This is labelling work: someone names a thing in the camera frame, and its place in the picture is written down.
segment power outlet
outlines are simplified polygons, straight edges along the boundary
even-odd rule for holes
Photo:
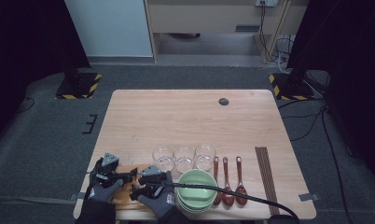
[[[278,0],[257,0],[255,6],[262,7],[264,5],[265,7],[276,7],[277,4]]]

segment chopsticks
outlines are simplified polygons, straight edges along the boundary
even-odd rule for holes
[[[255,152],[257,153],[257,161],[259,163],[260,174],[262,176],[267,200],[278,203],[267,148],[255,147]],[[278,207],[269,205],[269,208],[271,215],[280,215],[280,209]]]

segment spoon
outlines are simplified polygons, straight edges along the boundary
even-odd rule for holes
[[[241,168],[241,157],[236,158],[237,161],[237,173],[238,173],[238,187],[236,189],[236,193],[241,193],[246,195],[246,189],[243,187],[243,175],[242,175],[242,168]],[[247,199],[237,197],[236,198],[237,203],[240,205],[246,205],[248,202]]]
[[[223,158],[223,169],[225,170],[225,190],[231,190],[229,184],[229,174],[228,174],[228,158]],[[231,194],[223,193],[222,201],[227,206],[232,206],[234,204],[234,196]]]
[[[219,164],[219,158],[214,158],[214,180],[217,184],[217,165]],[[222,201],[222,192],[218,191],[214,200],[213,205],[218,205]]]

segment green bowl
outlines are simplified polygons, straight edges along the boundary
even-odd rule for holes
[[[198,208],[193,209],[193,208],[189,208],[188,206],[186,206],[186,205],[182,202],[182,200],[181,200],[181,198],[180,198],[179,195],[177,196],[177,200],[179,201],[179,205],[181,205],[181,207],[182,207],[185,211],[188,211],[189,213],[199,214],[199,213],[202,213],[202,212],[204,212],[205,210],[207,210],[208,207],[210,207],[210,206],[206,206],[206,207],[203,207],[203,208],[201,208],[201,209],[198,209]]]
[[[207,172],[199,169],[189,170],[179,177],[178,183],[192,185],[208,185],[216,187],[216,181]],[[211,189],[178,188],[178,200],[186,210],[200,210],[209,208],[216,197],[216,191]]]

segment glass cup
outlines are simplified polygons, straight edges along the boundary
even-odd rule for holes
[[[216,149],[208,143],[202,143],[196,147],[195,162],[198,169],[208,171],[214,164]]]
[[[180,173],[184,173],[193,169],[194,165],[194,150],[188,146],[177,147],[174,151],[174,161],[176,169]]]
[[[162,171],[171,171],[174,167],[174,152],[168,145],[156,146],[152,153],[153,161],[156,166]]]

